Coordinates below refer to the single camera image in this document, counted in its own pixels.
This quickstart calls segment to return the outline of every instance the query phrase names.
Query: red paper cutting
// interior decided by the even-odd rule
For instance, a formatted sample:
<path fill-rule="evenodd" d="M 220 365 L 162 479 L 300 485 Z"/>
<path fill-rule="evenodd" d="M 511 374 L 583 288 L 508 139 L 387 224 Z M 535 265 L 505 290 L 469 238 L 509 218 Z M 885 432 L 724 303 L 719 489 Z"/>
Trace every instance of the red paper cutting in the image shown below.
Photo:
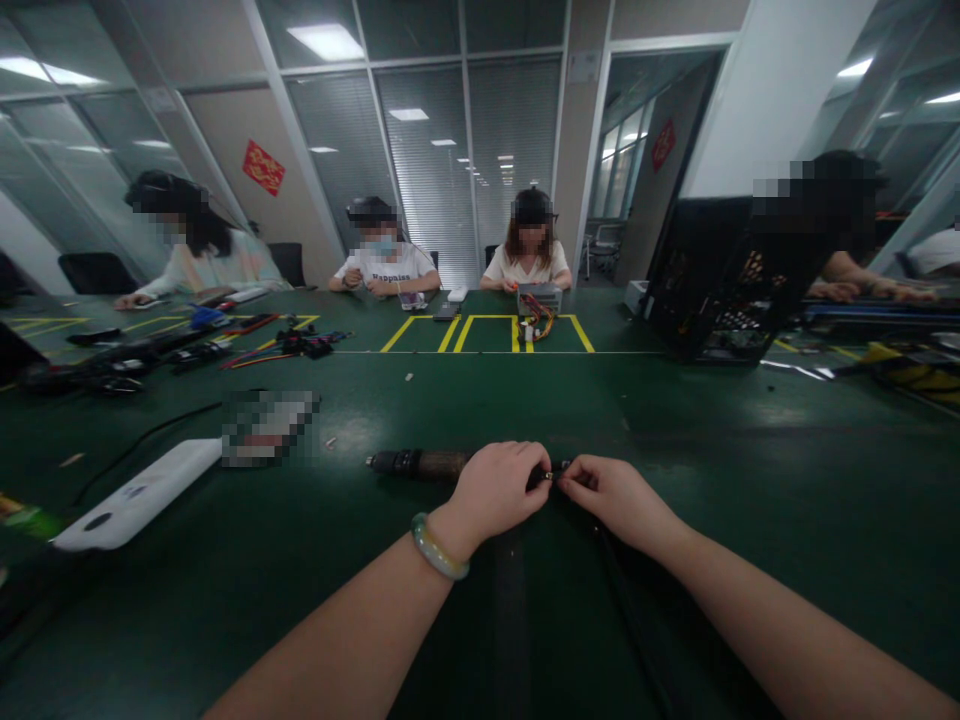
<path fill-rule="evenodd" d="M 276 197 L 287 170 L 274 160 L 270 153 L 251 140 L 247 145 L 247 155 L 243 159 L 243 171 Z"/>
<path fill-rule="evenodd" d="M 650 151 L 650 157 L 653 158 L 654 173 L 660 171 L 676 144 L 677 134 L 673 131 L 673 118 L 670 118 L 660 134 L 657 135 L 657 140 L 653 143 L 653 149 Z"/>

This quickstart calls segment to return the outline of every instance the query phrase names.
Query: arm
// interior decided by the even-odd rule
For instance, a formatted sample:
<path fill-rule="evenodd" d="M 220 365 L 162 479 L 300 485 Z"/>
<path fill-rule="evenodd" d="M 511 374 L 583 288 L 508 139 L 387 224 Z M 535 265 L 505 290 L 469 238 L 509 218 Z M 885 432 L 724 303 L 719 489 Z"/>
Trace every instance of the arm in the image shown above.
<path fill-rule="evenodd" d="M 787 718 L 960 718 L 923 678 L 684 524 L 627 463 L 581 456 L 560 488 L 686 586 Z"/>
<path fill-rule="evenodd" d="M 550 467 L 539 443 L 488 445 L 474 455 L 453 497 L 427 519 L 440 547 L 467 561 L 484 540 L 539 510 L 550 483 L 526 492 L 537 465 Z M 407 533 L 264 655 L 205 717 L 386 717 L 452 587 Z"/>

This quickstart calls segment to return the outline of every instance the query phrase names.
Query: woman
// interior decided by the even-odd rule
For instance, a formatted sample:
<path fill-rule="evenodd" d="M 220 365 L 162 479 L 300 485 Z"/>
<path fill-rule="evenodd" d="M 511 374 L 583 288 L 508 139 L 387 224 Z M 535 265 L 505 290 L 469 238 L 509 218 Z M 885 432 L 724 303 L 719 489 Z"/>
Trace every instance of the woman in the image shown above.
<path fill-rule="evenodd" d="M 440 287 L 440 273 L 420 248 L 406 242 L 397 214 L 376 195 L 357 198 L 347 217 L 363 234 L 362 247 L 330 278 L 332 292 L 365 286 L 379 298 Z"/>
<path fill-rule="evenodd" d="M 547 282 L 569 288 L 573 276 L 553 234 L 554 217 L 546 193 L 533 187 L 521 191 L 513 203 L 507 241 L 494 253 L 480 289 L 515 293 L 517 285 Z"/>
<path fill-rule="evenodd" d="M 119 298 L 132 310 L 177 290 L 202 296 L 266 288 L 292 290 L 266 246 L 214 213 L 200 186 L 161 170 L 147 170 L 124 198 L 134 212 L 150 213 L 175 229 L 177 243 L 163 275 Z"/>

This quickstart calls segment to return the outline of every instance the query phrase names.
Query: office chair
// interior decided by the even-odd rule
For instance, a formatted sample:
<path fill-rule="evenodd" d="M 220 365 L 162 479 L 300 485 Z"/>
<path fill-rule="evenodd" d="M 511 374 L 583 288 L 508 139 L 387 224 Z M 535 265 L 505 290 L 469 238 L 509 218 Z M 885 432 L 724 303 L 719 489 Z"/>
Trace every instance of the office chair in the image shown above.
<path fill-rule="evenodd" d="M 127 295 L 138 287 L 113 253 L 68 253 L 57 262 L 78 295 Z"/>
<path fill-rule="evenodd" d="M 267 247 L 270 248 L 270 255 L 283 279 L 294 287 L 304 287 L 307 281 L 303 278 L 303 245 L 268 243 Z"/>

